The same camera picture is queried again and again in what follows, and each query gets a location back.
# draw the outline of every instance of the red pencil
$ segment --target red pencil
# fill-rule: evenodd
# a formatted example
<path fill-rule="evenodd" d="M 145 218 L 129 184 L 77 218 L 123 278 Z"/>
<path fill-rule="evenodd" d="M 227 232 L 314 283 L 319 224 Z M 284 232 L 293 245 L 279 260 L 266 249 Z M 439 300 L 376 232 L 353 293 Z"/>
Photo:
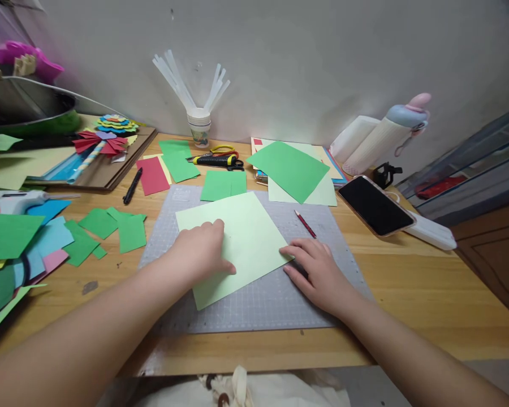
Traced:
<path fill-rule="evenodd" d="M 304 224 L 305 228 L 311 234 L 311 236 L 313 236 L 313 238 L 316 239 L 317 235 L 315 235 L 315 232 L 313 232 L 313 230 L 309 227 L 309 225 L 304 220 L 304 218 L 301 217 L 300 213 L 297 210 L 295 210 L 294 212 L 296 213 L 296 216 L 298 217 L 298 219 L 300 219 L 300 221 Z"/>

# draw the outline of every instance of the gray cutting mat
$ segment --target gray cutting mat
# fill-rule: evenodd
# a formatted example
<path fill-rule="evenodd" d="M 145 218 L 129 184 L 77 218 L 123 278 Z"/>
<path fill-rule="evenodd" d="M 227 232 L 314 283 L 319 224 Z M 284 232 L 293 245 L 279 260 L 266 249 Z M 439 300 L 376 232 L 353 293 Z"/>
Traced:
<path fill-rule="evenodd" d="M 139 268 L 165 253 L 179 230 L 175 212 L 200 202 L 202 187 L 172 185 L 145 247 Z M 287 242 L 310 237 L 296 217 L 298 210 L 317 238 L 326 243 L 339 268 L 364 296 L 373 299 L 368 285 L 335 222 L 330 209 L 320 205 L 270 202 L 268 193 L 254 192 Z M 246 285 L 233 294 L 197 311 L 192 290 L 181 298 L 155 325 L 156 332 L 208 333 L 262 331 L 278 329 L 323 328 L 337 324 L 334 318 L 314 307 L 293 285 L 282 267 Z"/>

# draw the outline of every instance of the smartphone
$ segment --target smartphone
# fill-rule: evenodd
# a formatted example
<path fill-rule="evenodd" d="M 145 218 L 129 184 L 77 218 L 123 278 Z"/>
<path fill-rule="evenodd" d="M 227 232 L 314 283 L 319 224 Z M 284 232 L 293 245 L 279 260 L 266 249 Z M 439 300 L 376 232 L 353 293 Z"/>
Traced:
<path fill-rule="evenodd" d="M 377 236 L 389 236 L 416 223 L 408 211 L 365 175 L 354 177 L 338 194 Z"/>

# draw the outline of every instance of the phone screen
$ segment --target phone screen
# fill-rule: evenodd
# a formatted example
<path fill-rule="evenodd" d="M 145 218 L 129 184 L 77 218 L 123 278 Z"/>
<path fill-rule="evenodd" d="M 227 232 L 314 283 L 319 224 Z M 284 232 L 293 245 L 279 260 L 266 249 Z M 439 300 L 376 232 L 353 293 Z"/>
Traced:
<path fill-rule="evenodd" d="M 415 222 L 404 209 L 363 177 L 353 179 L 338 193 L 378 235 L 388 235 Z"/>

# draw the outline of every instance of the person's left hand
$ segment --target person's left hand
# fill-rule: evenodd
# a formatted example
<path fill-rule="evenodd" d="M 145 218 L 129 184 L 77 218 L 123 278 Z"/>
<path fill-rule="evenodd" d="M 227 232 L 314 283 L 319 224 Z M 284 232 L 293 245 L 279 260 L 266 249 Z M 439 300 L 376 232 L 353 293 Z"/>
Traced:
<path fill-rule="evenodd" d="M 176 270 L 188 275 L 194 285 L 216 272 L 236 274 L 236 267 L 221 257 L 225 223 L 217 219 L 190 230 L 182 230 L 165 254 Z"/>

